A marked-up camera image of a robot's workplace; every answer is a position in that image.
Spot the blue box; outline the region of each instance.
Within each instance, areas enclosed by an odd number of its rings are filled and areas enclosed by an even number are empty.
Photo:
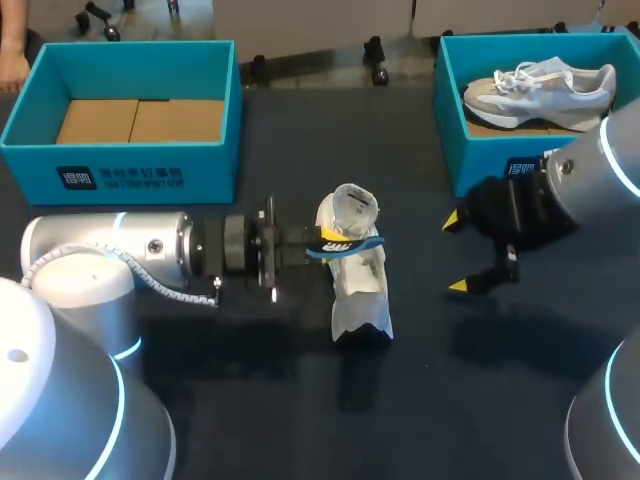
[[[220,141],[56,145],[72,99],[223,100]],[[0,143],[32,205],[231,203],[241,114],[233,42],[47,44]],[[104,178],[129,169],[151,178]]]
[[[576,68],[616,69],[613,110],[640,95],[640,50],[628,33],[515,34],[443,37],[435,73],[433,108],[457,197],[486,177],[502,177],[510,158],[541,155],[578,134],[474,137],[469,133],[461,95],[473,80],[513,71],[521,62],[560,57]]]

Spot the dark blue table surface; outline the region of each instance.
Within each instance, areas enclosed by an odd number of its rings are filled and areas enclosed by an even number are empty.
[[[215,312],[141,294],[147,379],[176,427],[177,479],[570,480],[571,399],[640,311],[637,215],[523,256],[521,283],[490,297],[447,293],[492,248],[441,232],[454,201],[431,93],[246,92],[237,204],[178,208],[255,212],[273,193],[280,224],[306,225],[341,183],[369,189],[396,338],[386,350],[332,344],[321,269],[285,273],[276,306],[241,281]],[[0,208],[0,274],[18,279],[28,220],[61,209],[27,207],[4,166]]]

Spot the cable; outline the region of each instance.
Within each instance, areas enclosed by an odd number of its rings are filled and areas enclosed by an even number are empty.
[[[171,300],[176,300],[182,303],[193,303],[197,305],[207,305],[209,307],[217,307],[217,303],[215,299],[207,297],[205,295],[188,295],[185,293],[176,292],[175,290],[171,290],[170,288],[165,287],[156,279],[154,279],[149,272],[147,272],[142,265],[140,265],[131,255],[123,252],[122,250],[114,247],[113,245],[108,244],[98,244],[94,242],[87,243],[86,245],[82,244],[67,244],[61,245],[59,247],[54,248],[48,253],[41,256],[38,260],[36,260],[31,268],[26,273],[26,275],[22,278],[22,286],[28,289],[31,289],[33,279],[36,274],[47,264],[51,263],[58,258],[66,257],[68,255],[73,255],[74,253],[82,253],[82,252],[98,252],[102,253],[106,256],[115,256],[119,260],[125,262],[135,276],[139,277],[147,286],[149,286],[152,290],[156,291],[160,295],[166,298],[170,298]]]

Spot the shoe box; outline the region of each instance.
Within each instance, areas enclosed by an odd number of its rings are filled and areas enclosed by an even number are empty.
[[[532,120],[515,130],[500,130],[476,120],[462,103],[466,86],[513,71],[521,62],[560,57],[575,68],[616,69],[612,110],[640,96],[640,48],[628,32],[594,34],[498,34],[442,37],[435,71],[433,109],[454,194],[462,197],[476,183],[513,172],[511,165],[563,147],[579,133]],[[527,168],[518,168],[523,173]]]
[[[0,139],[32,205],[232,203],[233,42],[47,44]]]

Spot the shoe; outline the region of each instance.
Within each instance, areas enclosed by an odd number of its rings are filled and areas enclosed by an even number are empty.
[[[377,217],[375,197],[357,185],[345,184],[322,201],[316,226],[333,232],[335,239],[362,240],[378,236]],[[366,323],[393,339],[385,259],[384,248],[378,246],[328,262],[336,293],[331,313],[334,342],[345,331],[353,332]]]
[[[464,105],[492,125],[513,129],[534,118],[586,132],[600,123],[616,91],[616,71],[579,70],[554,57],[471,82]]]

